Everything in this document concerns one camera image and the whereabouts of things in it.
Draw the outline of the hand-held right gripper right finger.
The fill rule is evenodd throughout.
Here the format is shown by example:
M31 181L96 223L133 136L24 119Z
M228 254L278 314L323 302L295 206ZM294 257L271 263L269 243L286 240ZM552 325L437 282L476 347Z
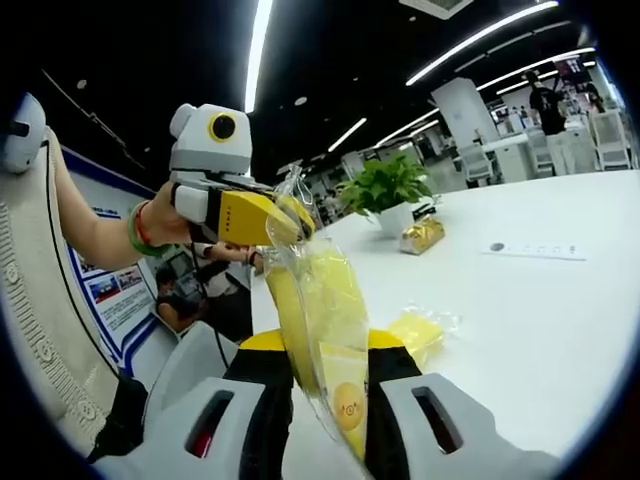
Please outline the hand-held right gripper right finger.
M503 438L491 411L423 374L393 334L369 333L366 467L376 479L550 479L556 457Z

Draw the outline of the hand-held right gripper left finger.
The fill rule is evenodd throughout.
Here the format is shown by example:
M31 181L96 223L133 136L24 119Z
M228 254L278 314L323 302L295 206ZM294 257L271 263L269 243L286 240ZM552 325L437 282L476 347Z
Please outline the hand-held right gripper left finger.
M103 479L279 479L292 420L293 374L274 332L242 344L227 370L215 334L191 331L146 400L142 441L107 455Z

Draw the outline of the person's left hand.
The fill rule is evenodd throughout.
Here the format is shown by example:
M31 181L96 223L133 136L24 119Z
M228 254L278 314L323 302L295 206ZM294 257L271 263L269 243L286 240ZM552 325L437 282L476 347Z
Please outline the person's left hand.
M153 247L192 242L189 222L171 204L174 183L166 182L141 210L145 242Z

